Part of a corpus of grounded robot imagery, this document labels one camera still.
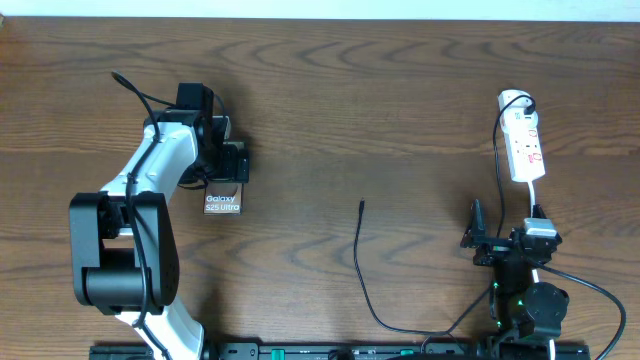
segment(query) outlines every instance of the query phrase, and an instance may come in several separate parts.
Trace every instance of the white wall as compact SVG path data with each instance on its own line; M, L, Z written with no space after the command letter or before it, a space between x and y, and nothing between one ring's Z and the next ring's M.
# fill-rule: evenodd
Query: white wall
M7 16L640 21L640 0L0 0Z

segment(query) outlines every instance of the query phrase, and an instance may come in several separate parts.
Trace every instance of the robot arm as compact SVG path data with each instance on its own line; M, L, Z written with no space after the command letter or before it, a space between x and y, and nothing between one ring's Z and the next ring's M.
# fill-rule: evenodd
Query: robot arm
M144 324L172 359L199 360L204 328L177 296L178 253L167 205L176 186L197 180L248 182L248 154L242 143L226 143L226 116L213 117L213 92L202 84L180 84L176 105L154 112L160 136L135 175L130 193L149 274L150 299ZM152 146L154 126L145 121L142 143L124 169L97 193L78 193L70 204L74 292L83 305L133 325L143 302L142 272L133 248L105 242L131 236L125 189L128 175ZM143 330L136 331L163 360Z

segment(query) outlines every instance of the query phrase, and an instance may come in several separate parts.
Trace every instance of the power outlet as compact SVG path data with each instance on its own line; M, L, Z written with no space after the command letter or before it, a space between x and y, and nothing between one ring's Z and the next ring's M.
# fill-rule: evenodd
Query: power outlet
M498 96L498 106L502 109L518 95L529 95L521 90L505 90ZM531 100L516 100L502 113L500 127L504 133L509 159L511 180L530 182L545 174L542 149L538 136L538 113L525 114Z

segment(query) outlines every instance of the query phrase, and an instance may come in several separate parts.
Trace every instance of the wood grain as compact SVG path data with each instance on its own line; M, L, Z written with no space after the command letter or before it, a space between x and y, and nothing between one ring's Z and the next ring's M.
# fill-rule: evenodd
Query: wood grain
M419 341L371 318L443 329L485 286L458 248L474 198L495 224L491 136L504 88L538 102L547 175L538 199L565 242L553 265L605 286L629 323L612 354L640 350L640 26L519 22L9 18L0 31L0 358L82 359L133 331L72 293L67 207L125 164L144 109L109 76L172 99L202 81L252 151L240 217L170 205L187 307L217 338ZM507 224L527 211L511 184ZM571 295L562 340L599 353L618 313ZM494 329L486 307L456 331Z

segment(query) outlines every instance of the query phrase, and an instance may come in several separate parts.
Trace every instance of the wooden table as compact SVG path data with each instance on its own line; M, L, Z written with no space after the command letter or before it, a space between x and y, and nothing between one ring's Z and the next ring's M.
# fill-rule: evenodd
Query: wooden table
M203 194L183 190L169 209L179 293L216 338L421 341L380 328L366 307L352 262L362 197L360 262L380 317L447 328L489 280L458 244L475 198L495 231L491 130L496 96L516 87L538 102L538 201L565 240L552 264L624 302L612 357L637 359L639 39L633 24L8 18L0 358L83 359L97 342L138 341L80 306L71 280L69 201L111 180L141 138L145 111L109 76L118 69L166 99L204 82L250 144L242 216L203 216ZM527 214L527 187L502 175L509 228ZM561 340L595 357L618 310L541 276L571 296ZM455 334L492 330L483 305Z

